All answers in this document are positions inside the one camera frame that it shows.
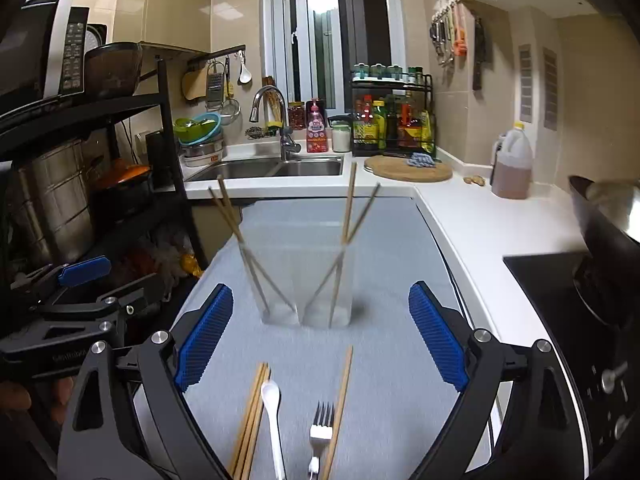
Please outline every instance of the orange pot lid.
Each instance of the orange pot lid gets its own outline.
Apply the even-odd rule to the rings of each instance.
[[[127,166],[124,160],[117,158],[111,163],[111,169],[95,182],[94,188],[95,190],[108,189],[149,171],[151,171],[149,166],[139,164]]]

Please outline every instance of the microwave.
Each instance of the microwave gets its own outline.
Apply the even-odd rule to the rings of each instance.
[[[88,7],[28,0],[0,43],[0,121],[61,105],[84,91]]]

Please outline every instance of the utensil holder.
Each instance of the utensil holder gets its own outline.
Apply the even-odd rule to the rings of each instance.
[[[290,306],[287,305],[268,280],[255,269],[255,266],[258,283],[255,283],[252,278],[252,270],[247,268],[247,276],[262,322],[314,328],[340,328],[350,323],[355,250],[353,245],[341,246],[340,223],[265,222],[250,226],[241,225],[241,230],[245,241],[241,250],[249,249],[253,253],[290,303]],[[344,257],[340,287],[331,316],[337,278],[335,271],[316,298],[309,302],[336,257],[341,253]],[[245,257],[245,267],[247,262],[248,258]]]

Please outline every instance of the plastic spoon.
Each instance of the plastic spoon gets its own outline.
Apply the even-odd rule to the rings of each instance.
[[[244,64],[244,56],[244,50],[238,52],[238,57],[240,58],[240,75],[238,76],[239,85],[246,85],[247,83],[251,82],[252,77],[251,72],[249,72],[249,69]]]
[[[282,448],[280,447],[280,431],[278,430],[280,389],[274,381],[264,381],[260,388],[260,396],[269,415],[271,450],[273,451],[273,466],[276,471],[276,480],[285,480],[284,460],[282,459]]]

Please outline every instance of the stainless steel sink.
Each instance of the stainless steel sink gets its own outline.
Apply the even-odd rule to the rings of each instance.
[[[257,178],[262,176],[327,176],[342,174],[341,156],[293,157],[282,162],[278,157],[228,160],[209,166],[189,177],[187,182],[223,178]]]

